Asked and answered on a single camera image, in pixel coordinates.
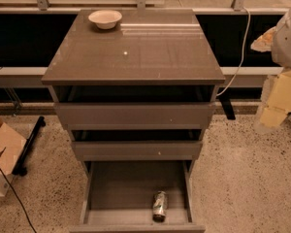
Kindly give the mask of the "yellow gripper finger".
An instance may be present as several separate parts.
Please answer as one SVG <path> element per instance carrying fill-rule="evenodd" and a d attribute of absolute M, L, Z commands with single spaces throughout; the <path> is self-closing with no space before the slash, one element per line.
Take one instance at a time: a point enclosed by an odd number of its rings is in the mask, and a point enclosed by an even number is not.
<path fill-rule="evenodd" d="M 259 134 L 277 130 L 291 113 L 291 69 L 264 82 L 254 129 Z"/>
<path fill-rule="evenodd" d="M 272 50 L 274 42 L 276 28 L 272 27 L 260 35 L 256 40 L 253 41 L 250 48 L 259 52 L 266 52 Z"/>

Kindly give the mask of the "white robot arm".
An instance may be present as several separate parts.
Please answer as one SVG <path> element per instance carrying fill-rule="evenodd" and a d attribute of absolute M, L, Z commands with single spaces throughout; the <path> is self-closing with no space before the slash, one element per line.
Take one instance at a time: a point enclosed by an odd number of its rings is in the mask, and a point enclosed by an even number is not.
<path fill-rule="evenodd" d="M 275 27 L 254 40 L 250 48 L 269 51 L 272 61 L 283 68 L 276 77 L 268 78 L 263 87 L 254 127 L 264 134 L 276 130 L 291 113 L 291 8 Z"/>

